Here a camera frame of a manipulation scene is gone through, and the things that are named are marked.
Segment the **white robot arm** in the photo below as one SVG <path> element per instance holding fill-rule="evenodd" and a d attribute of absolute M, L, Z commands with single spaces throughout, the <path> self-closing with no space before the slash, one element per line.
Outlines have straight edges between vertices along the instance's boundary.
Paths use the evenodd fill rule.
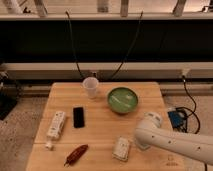
<path fill-rule="evenodd" d="M 136 146 L 141 150 L 156 146 L 213 166 L 213 136 L 169 131 L 161 125 L 160 114 L 145 113 L 134 131 Z"/>

